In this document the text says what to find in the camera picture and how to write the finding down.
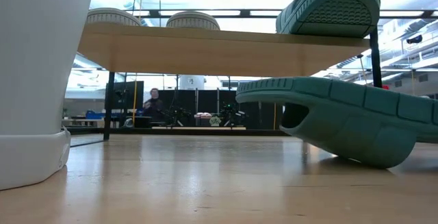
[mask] black table leg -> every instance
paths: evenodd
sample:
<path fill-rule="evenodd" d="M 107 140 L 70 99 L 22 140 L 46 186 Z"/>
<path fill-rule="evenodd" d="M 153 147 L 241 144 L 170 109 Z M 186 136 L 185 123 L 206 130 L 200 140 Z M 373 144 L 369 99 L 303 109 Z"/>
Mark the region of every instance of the black table leg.
<path fill-rule="evenodd" d="M 372 80 L 374 87 L 382 88 L 381 53 L 378 50 L 377 27 L 370 34 Z"/>
<path fill-rule="evenodd" d="M 103 128 L 103 140 L 108 141 L 111 130 L 112 97 L 114 92 L 115 72 L 109 72 L 107 91 L 105 92 L 105 127 Z"/>

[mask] teal object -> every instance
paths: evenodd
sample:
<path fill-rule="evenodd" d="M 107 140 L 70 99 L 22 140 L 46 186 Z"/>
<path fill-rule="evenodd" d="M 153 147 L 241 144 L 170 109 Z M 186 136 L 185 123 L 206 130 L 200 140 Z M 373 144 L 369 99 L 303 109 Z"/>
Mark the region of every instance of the teal object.
<path fill-rule="evenodd" d="M 381 0 L 294 0 L 277 17 L 276 32 L 364 38 L 376 28 Z"/>
<path fill-rule="evenodd" d="M 241 84 L 239 103 L 284 103 L 281 129 L 370 166 L 403 162 L 417 140 L 438 143 L 438 101 L 316 77 Z"/>

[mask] white stand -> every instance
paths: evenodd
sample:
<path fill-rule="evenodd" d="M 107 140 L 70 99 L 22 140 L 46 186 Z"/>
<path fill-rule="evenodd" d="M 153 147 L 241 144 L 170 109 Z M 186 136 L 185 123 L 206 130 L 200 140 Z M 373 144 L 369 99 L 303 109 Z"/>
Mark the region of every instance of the white stand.
<path fill-rule="evenodd" d="M 68 76 L 90 0 L 0 0 L 0 190 L 41 182 L 67 161 Z"/>

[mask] wooden shelf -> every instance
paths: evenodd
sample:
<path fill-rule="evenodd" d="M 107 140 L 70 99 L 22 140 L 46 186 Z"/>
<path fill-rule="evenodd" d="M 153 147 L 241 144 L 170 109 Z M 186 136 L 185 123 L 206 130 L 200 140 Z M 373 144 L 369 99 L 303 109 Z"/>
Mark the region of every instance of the wooden shelf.
<path fill-rule="evenodd" d="M 307 76 L 369 48 L 356 38 L 86 25 L 78 52 L 128 73 Z"/>

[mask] man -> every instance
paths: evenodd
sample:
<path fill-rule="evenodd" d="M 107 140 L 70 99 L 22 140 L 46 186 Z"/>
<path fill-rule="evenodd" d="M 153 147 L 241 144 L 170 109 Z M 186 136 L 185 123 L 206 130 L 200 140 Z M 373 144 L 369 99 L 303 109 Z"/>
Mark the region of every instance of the man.
<path fill-rule="evenodd" d="M 164 108 L 163 101 L 158 99 L 158 89 L 153 88 L 150 91 L 151 98 L 143 105 L 143 115 L 152 117 L 153 121 L 163 121 L 164 116 L 162 110 Z"/>

